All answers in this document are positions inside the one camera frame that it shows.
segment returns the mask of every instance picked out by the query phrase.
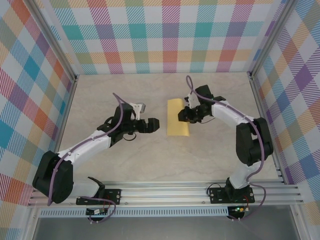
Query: metal frame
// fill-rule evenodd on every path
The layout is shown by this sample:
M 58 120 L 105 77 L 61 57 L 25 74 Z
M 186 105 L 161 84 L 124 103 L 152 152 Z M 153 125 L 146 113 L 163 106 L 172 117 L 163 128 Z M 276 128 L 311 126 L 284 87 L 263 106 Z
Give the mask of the metal frame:
M 87 218 L 86 208 L 42 208 L 40 218 Z M 136 218 L 136 217 L 213 217 L 228 216 L 227 206 L 196 206 L 190 207 L 117 207 L 113 218 Z
M 260 116 L 262 116 L 263 118 L 266 119 L 267 116 L 266 116 L 265 110 L 262 105 L 262 99 L 261 99 L 260 95 L 258 94 L 259 90 L 257 88 L 257 85 L 256 85 L 256 83 L 250 73 L 248 73 L 248 78 L 249 78 L 249 82 L 250 82 L 253 96 L 255 99 L 255 103 L 258 108 L 258 112 L 259 112 Z M 271 140 L 272 140 L 273 146 L 276 146 L 275 140 L 273 138 L 271 138 Z M 274 161 L 274 164 L 276 165 L 276 167 L 278 167 L 280 170 L 285 169 L 282 162 L 280 161 L 279 153 L 276 148 L 274 149 L 272 157 L 273 157 L 273 161 Z M 284 174 L 282 174 L 283 182 L 288 185 L 289 184 L 288 177 L 287 177 L 285 171 L 283 171 L 283 173 L 284 173 Z M 306 218 L 306 214 L 303 209 L 303 206 L 290 204 L 290 207 L 291 207 L 293 219 L 294 219 L 295 225 L 297 227 L 300 238 L 303 240 L 311 240 L 311 237 L 310 237 L 310 234 L 309 234 L 309 231 L 307 228 L 308 220 Z
M 286 185 L 281 171 L 277 168 L 278 179 L 252 181 L 266 188 L 265 205 L 299 205 L 303 203 L 296 185 Z M 222 187 L 224 180 L 215 181 Z M 154 181 L 154 182 L 103 182 L 108 189 L 121 189 L 119 208 L 126 207 L 199 207 L 199 206 L 237 206 L 236 203 L 210 204 L 207 196 L 209 181 Z M 253 187 L 255 203 L 259 205 L 264 193 L 261 188 Z M 60 204 L 47 206 L 48 198 L 35 190 L 29 202 L 34 208 L 83 208 L 76 205 L 76 198 L 69 197 Z
M 64 68 L 65 72 L 68 74 L 69 78 L 71 78 L 75 82 L 76 81 L 76 74 L 73 71 L 65 53 L 62 51 L 55 35 L 51 31 L 50 26 L 48 25 L 45 18 L 43 17 L 38 5 L 34 2 L 34 0 L 23 0 L 23 2 L 26 5 L 26 7 L 29 9 L 32 17 L 34 18 L 34 20 L 38 24 L 42 34 L 44 35 L 48 44 L 50 45 L 53 52 L 57 56 L 62 67 Z
M 67 52 L 69 53 L 70 58 L 72 59 L 76 70 L 78 71 L 78 73 L 80 75 L 85 74 L 85 72 L 84 72 L 84 70 L 83 70 L 83 68 L 82 68 L 82 66 L 81 66 L 81 64 L 75 54 L 75 51 L 74 51 L 73 47 L 71 46 L 71 43 L 69 42 L 68 37 L 67 37 L 67 35 L 61 25 L 56 13 L 55 13 L 55 10 L 50 3 L 50 0 L 41 0 L 41 2 L 44 6 L 46 13 L 50 17 L 50 20 L 54 24 L 56 31 L 60 35 L 61 41 L 62 41 L 64 47 L 66 48 Z
M 63 132 L 67 123 L 68 115 L 71 109 L 72 101 L 74 98 L 77 82 L 72 86 L 70 93 L 70 99 L 66 107 L 66 113 L 62 121 L 61 131 L 58 135 L 55 151 L 58 151 L 60 142 L 62 140 Z M 252 88 L 255 101 L 259 113 L 263 116 L 261 100 L 257 97 L 256 88 Z M 276 154 L 273 154 L 273 159 L 276 165 L 278 179 L 272 180 L 253 180 L 252 182 L 262 185 L 266 188 L 267 197 L 264 205 L 290 205 L 299 206 L 303 204 L 302 196 L 296 185 L 286 185 L 287 181 L 285 176 L 281 172 L 281 162 Z M 225 185 L 224 180 L 218 181 L 156 181 L 156 182 L 104 182 L 107 188 L 122 189 L 121 202 L 117 206 L 120 211 L 132 210 L 137 214 L 132 214 L 132 211 L 124 212 L 123 217 L 139 217 L 138 211 L 141 210 L 154 210 L 155 208 L 162 208 L 166 210 L 175 211 L 180 208 L 190 210 L 185 216 L 194 216 L 192 211 L 202 208 L 205 210 L 212 210 L 217 207 L 236 206 L 237 204 L 210 204 L 210 199 L 206 195 L 206 189 L 211 183 L 219 183 L 222 187 Z M 257 206 L 260 204 L 263 198 L 263 191 L 258 187 L 253 187 L 253 193 L 255 195 L 256 202 L 251 204 Z M 68 198 L 63 203 L 47 206 L 48 198 L 42 193 L 35 190 L 29 202 L 30 217 L 27 225 L 29 226 L 24 234 L 23 239 L 32 239 L 35 233 L 37 221 L 39 218 L 44 217 L 43 211 L 51 211 L 57 213 L 57 210 L 66 209 L 65 213 L 59 215 L 59 217 L 79 217 L 79 211 L 84 209 L 84 206 L 76 205 L 76 198 Z
M 285 6 L 276 21 L 274 28 L 272 29 L 269 38 L 267 39 L 259 57 L 256 60 L 256 63 L 252 69 L 251 75 L 256 76 L 257 72 L 260 70 L 262 65 L 264 64 L 265 60 L 267 59 L 268 54 L 270 53 L 273 45 L 278 40 L 278 37 L 280 36 L 282 29 L 284 28 L 285 24 L 287 23 L 287 20 L 289 19 L 291 13 L 295 9 L 297 3 L 299 0 L 287 0 L 285 3 Z
M 274 0 L 273 3 L 271 4 L 270 10 L 269 10 L 269 12 L 265 18 L 265 21 L 260 29 L 260 33 L 256 37 L 256 40 L 252 46 L 252 50 L 249 55 L 249 58 L 247 59 L 245 65 L 244 65 L 243 72 L 246 72 L 250 69 L 250 66 L 255 58 L 256 52 L 258 51 L 259 46 L 260 46 L 261 42 L 263 41 L 265 34 L 268 31 L 268 28 L 269 28 L 269 26 L 275 16 L 280 4 L 281 4 L 281 0 Z

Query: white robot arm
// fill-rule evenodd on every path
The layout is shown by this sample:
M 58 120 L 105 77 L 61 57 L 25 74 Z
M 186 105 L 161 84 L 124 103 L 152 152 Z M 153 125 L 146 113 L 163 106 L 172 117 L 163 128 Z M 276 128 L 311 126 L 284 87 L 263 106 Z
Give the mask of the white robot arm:
M 178 119 L 182 122 L 195 124 L 197 122 L 201 123 L 205 116 L 213 116 L 222 120 L 236 131 L 236 153 L 240 162 L 235 172 L 226 180 L 225 186 L 225 192 L 227 193 L 229 200 L 231 202 L 236 202 L 237 199 L 242 198 L 246 194 L 250 194 L 248 192 L 248 176 L 256 172 L 261 164 L 261 148 L 258 139 L 252 138 L 252 134 L 255 135 L 256 133 L 247 119 L 252 121 L 259 131 L 263 141 L 265 158 L 273 153 L 273 145 L 267 122 L 262 117 L 254 119 L 253 117 L 244 114 L 245 117 L 239 116 L 235 111 L 228 108 L 230 104 L 226 99 L 221 96 L 214 97 L 211 94 L 208 85 L 196 88 L 195 92 L 198 95 L 218 101 L 222 104 L 203 100 L 191 92 L 185 98 L 188 102 L 188 106 L 178 114 Z
M 160 127 L 159 120 L 156 118 L 148 118 L 148 123 L 140 118 L 140 114 L 145 111 L 146 107 L 143 103 L 122 103 L 121 106 L 122 119 L 120 117 L 121 108 L 118 106 L 114 116 L 109 117 L 83 141 L 57 153 L 47 151 L 41 158 L 32 182 L 33 187 L 47 197 L 50 196 L 51 191 L 51 199 L 57 204 L 68 197 L 102 198 L 105 187 L 101 182 L 92 177 L 74 181 L 73 171 L 95 154 L 119 142 L 123 139 L 124 134 L 153 133 Z M 53 174 L 58 162 L 61 163 L 56 173 Z

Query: yellow sponge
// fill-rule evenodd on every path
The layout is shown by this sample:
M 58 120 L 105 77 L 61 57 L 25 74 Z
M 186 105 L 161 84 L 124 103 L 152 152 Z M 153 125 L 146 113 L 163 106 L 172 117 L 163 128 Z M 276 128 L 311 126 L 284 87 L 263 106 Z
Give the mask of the yellow sponge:
M 190 136 L 187 122 L 178 120 L 178 113 L 184 109 L 184 101 L 181 98 L 168 100 L 168 124 L 166 134 L 168 136 Z

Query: plaid wallpaper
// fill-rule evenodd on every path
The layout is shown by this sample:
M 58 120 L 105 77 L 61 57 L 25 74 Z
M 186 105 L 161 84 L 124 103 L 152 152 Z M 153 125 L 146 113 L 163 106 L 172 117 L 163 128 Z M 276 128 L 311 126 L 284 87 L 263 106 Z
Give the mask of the plaid wallpaper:
M 280 17 L 280 15 L 282 13 L 282 10 L 284 9 L 287 1 L 288 0 L 281 0 L 281 3 L 280 3 L 280 5 L 278 6 L 278 9 L 275 12 L 275 15 L 273 16 L 272 21 L 271 21 L 267 31 L 265 32 L 265 34 L 263 36 L 263 39 L 262 39 L 262 41 L 261 41 L 261 43 L 259 45 L 259 48 L 258 48 L 258 50 L 256 51 L 256 53 L 254 55 L 253 61 L 252 61 L 251 65 L 250 65 L 250 67 L 249 67 L 248 72 L 252 71 L 252 69 L 254 68 L 254 66 L 255 66 L 255 64 L 257 62 L 257 59 L 258 59 L 262 49 L 264 49 L 264 47 L 266 45 L 266 42 L 267 42 L 267 40 L 269 38 L 269 35 L 270 35 L 271 31 L 274 29 L 274 26 L 276 25 L 276 22 L 277 22 L 278 18 Z
M 271 6 L 281 2 L 36 1 L 70 63 L 84 74 L 246 72 Z
M 22 232 L 32 180 L 53 150 L 72 81 L 23 0 L 0 0 L 0 239 Z
M 320 0 L 300 0 L 257 74 L 263 107 L 289 182 L 320 239 Z

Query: robotic arm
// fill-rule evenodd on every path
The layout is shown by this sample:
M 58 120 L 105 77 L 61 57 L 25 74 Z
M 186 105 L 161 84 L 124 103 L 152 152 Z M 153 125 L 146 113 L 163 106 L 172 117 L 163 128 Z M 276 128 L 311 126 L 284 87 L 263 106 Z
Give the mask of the robotic arm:
M 78 196 L 103 198 L 105 186 L 93 177 L 74 182 L 74 169 L 77 169 L 95 154 L 112 147 L 123 139 L 125 134 L 153 133 L 160 127 L 159 120 L 156 118 L 148 118 L 148 123 L 144 119 L 140 119 L 140 114 L 145 111 L 146 107 L 143 103 L 121 103 L 121 106 L 123 109 L 122 120 L 114 131 L 105 134 L 118 124 L 121 117 L 119 106 L 116 108 L 114 116 L 109 117 L 104 124 L 80 143 L 57 153 L 47 151 L 41 158 L 32 186 L 49 197 L 54 168 L 60 159 L 67 154 L 54 177 L 52 201 L 59 204 L 68 197 Z
M 208 85 L 203 85 L 195 89 L 195 92 L 205 98 L 212 99 L 226 106 L 229 103 L 222 96 L 214 97 Z M 220 104 L 198 97 L 191 92 L 185 98 L 188 102 L 183 110 L 178 114 L 179 121 L 195 124 L 201 123 L 205 116 L 213 116 L 224 121 L 228 126 L 236 131 L 236 154 L 240 163 L 236 171 L 227 178 L 225 193 L 230 202 L 237 202 L 243 196 L 250 196 L 250 186 L 248 176 L 256 172 L 261 164 L 261 148 L 258 139 L 253 139 L 256 135 L 249 122 L 240 117 L 236 112 Z M 274 151 L 267 121 L 260 117 L 254 119 L 246 116 L 257 127 L 262 138 L 265 159 Z

